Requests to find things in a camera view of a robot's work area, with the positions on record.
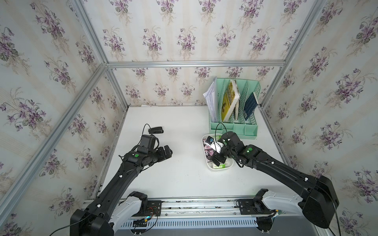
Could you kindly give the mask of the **green tissue pack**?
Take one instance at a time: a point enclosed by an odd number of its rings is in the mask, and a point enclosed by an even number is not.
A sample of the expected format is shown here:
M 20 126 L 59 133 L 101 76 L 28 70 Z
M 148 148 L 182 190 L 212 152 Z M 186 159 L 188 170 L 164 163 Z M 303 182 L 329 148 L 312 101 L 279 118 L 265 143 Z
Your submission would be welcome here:
M 213 165 L 213 169 L 224 169 L 224 168 L 226 168 L 226 165 L 225 164 L 220 164 L 219 166 L 217 166 L 217 165 Z

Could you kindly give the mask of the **pink tissue pack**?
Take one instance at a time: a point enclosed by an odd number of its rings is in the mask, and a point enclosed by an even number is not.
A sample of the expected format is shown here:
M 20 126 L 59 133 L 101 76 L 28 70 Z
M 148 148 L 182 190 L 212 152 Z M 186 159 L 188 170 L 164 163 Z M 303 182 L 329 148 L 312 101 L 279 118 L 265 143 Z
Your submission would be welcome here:
M 205 157 L 207 159 L 207 162 L 211 162 L 212 156 L 214 155 L 214 150 L 206 149 L 204 152 L 205 152 Z

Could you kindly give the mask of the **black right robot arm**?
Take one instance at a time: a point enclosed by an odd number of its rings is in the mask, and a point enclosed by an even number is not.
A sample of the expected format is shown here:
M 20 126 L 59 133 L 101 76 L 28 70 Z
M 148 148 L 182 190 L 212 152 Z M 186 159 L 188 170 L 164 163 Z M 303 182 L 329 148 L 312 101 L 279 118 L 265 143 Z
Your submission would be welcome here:
M 295 170 L 255 145 L 244 145 L 231 131 L 220 139 L 209 136 L 203 143 L 214 151 L 207 159 L 216 166 L 233 159 L 240 167 L 261 171 L 294 191 L 294 194 L 284 194 L 261 189 L 253 199 L 239 201 L 241 214 L 258 214 L 263 219 L 271 219 L 283 210 L 301 214 L 317 227 L 329 228 L 339 206 L 329 178 L 317 178 Z

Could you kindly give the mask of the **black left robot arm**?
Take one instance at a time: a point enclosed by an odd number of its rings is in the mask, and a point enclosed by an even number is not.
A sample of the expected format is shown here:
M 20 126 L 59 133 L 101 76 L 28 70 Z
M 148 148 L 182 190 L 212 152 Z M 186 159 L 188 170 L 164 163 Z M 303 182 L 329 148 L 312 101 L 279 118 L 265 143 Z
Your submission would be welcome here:
M 84 209 L 70 218 L 71 236 L 112 236 L 131 216 L 140 211 L 147 196 L 133 192 L 119 207 L 123 194 L 145 166 L 171 158 L 173 151 L 160 146 L 154 135 L 142 135 L 139 143 L 121 157 L 122 163 L 105 189 Z

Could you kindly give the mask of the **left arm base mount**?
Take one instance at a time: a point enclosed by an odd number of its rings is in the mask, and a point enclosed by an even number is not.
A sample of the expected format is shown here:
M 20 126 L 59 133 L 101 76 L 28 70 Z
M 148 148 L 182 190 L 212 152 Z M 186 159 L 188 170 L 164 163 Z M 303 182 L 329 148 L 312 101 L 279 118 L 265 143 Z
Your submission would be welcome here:
M 136 197 L 141 201 L 139 211 L 134 214 L 134 217 L 140 217 L 132 223 L 132 227 L 148 227 L 148 223 L 152 218 L 158 218 L 161 215 L 162 201 L 149 200 L 144 193 L 133 191 L 129 197 Z

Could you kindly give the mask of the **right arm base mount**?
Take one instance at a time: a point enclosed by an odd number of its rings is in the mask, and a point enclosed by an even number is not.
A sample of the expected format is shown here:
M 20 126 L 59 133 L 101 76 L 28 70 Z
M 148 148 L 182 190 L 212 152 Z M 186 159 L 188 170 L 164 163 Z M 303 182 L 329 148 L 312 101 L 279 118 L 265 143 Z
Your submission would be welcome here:
M 242 215 L 257 215 L 257 229 L 264 233 L 270 233 L 274 219 L 279 215 L 279 211 L 269 209 L 263 203 L 263 196 L 268 189 L 261 189 L 252 199 L 238 199 L 235 204 Z

